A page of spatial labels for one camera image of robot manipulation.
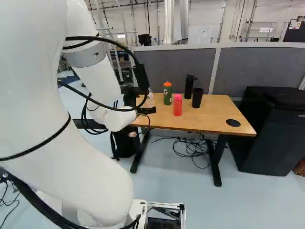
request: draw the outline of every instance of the light blue floor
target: light blue floor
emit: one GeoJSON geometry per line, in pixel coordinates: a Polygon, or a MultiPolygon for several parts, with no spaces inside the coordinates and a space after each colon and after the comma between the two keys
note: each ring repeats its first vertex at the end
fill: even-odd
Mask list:
{"type": "MultiPolygon", "coordinates": [[[[80,82],[71,83],[80,89],[80,82]]],[[[60,89],[63,103],[79,118],[83,99],[60,89]]],[[[109,134],[83,136],[101,152],[111,156],[109,134]]],[[[229,149],[220,162],[223,186],[214,187],[210,169],[198,169],[189,158],[172,151],[172,139],[149,144],[142,164],[131,175],[134,198],[149,202],[179,202],[186,205],[188,229],[297,229],[304,227],[305,178],[292,172],[286,177],[268,177],[237,171],[229,149]]],[[[132,158],[119,162],[129,170],[132,158]]],[[[198,161],[204,165],[204,158],[198,161]]],[[[0,221],[8,211],[0,208],[0,221]]],[[[6,229],[54,229],[20,197],[20,205],[7,220],[6,229]]]]}

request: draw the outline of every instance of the black cup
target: black cup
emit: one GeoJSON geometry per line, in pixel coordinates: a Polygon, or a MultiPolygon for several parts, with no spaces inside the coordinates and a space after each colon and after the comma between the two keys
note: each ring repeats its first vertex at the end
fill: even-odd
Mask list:
{"type": "Polygon", "coordinates": [[[196,87],[193,90],[193,101],[192,101],[192,107],[193,108],[199,108],[201,104],[201,99],[203,95],[203,89],[200,87],[196,87]]]}

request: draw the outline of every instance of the green bottle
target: green bottle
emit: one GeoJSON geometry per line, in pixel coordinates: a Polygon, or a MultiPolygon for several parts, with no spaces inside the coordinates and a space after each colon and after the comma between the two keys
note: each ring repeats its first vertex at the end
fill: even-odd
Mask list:
{"type": "Polygon", "coordinates": [[[169,106],[172,104],[172,84],[165,82],[163,85],[164,104],[169,106]]]}

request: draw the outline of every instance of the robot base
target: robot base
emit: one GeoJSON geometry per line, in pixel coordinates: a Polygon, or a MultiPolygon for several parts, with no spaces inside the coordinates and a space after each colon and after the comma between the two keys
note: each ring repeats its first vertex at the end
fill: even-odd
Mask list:
{"type": "Polygon", "coordinates": [[[169,224],[173,229],[185,229],[186,212],[184,204],[167,204],[167,203],[147,203],[142,199],[134,199],[132,208],[129,211],[129,216],[126,220],[126,225],[130,224],[141,214],[139,225],[135,229],[167,229],[169,224]],[[167,218],[151,218],[148,212],[151,210],[158,211],[167,218]]]}

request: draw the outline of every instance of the table top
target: table top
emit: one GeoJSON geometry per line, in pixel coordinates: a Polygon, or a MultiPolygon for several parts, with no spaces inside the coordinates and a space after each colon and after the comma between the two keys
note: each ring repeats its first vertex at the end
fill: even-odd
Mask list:
{"type": "MultiPolygon", "coordinates": [[[[227,95],[204,94],[198,109],[192,108],[191,99],[183,98],[182,115],[179,117],[173,115],[173,103],[170,106],[164,105],[163,93],[153,93],[153,98],[157,113],[149,114],[151,128],[256,136],[255,130],[227,95]],[[227,119],[237,120],[241,126],[229,126],[227,119]]],[[[137,98],[137,104],[142,99],[143,96],[137,98]]],[[[147,126],[148,119],[139,116],[132,125],[147,126]]]]}

